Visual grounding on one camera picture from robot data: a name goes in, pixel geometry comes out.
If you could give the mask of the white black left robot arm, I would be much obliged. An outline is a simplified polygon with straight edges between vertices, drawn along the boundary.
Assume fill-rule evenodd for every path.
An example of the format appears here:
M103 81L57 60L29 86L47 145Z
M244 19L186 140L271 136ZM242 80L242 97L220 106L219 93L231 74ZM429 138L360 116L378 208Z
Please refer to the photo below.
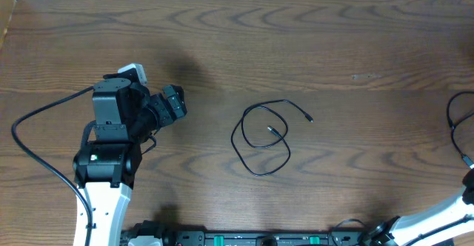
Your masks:
M141 145L161 128L185 117L182 87L151 94L140 64L107 74L93 87L96 138L83 139L73 160L75 182L87 209L77 209L75 245L119 245L131 200Z

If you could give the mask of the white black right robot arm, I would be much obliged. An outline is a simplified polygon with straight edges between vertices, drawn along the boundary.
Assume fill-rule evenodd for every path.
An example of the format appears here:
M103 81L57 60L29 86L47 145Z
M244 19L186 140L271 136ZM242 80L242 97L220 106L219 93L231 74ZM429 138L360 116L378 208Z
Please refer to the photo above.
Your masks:
M473 231L473 171L461 191L410 216L397 216L367 232L362 245L437 245Z

